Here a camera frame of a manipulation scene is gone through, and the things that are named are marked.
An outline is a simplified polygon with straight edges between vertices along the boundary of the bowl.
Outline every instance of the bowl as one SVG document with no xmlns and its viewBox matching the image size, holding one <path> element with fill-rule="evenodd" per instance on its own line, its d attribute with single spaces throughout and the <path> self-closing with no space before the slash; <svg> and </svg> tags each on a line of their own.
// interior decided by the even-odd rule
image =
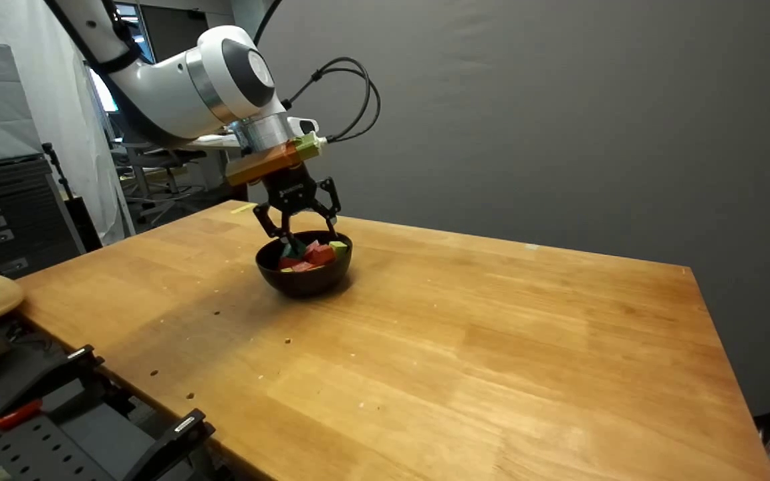
<svg viewBox="0 0 770 481">
<path fill-rule="evenodd" d="M 318 270 L 280 272 L 279 262 L 280 262 L 283 242 L 274 240 L 262 245 L 254 258 L 258 258 L 262 277 L 274 288 L 279 288 L 287 296 L 316 296 L 316 294 L 331 292 L 347 277 L 350 258 L 353 258 L 353 240 L 347 234 L 343 232 L 331 234 L 329 229 L 307 229 L 307 232 L 298 232 L 295 238 L 299 238 L 306 245 L 314 240 L 322 240 L 322 242 L 343 240 L 347 249 L 337 250 L 337 257 Z"/>
</svg>

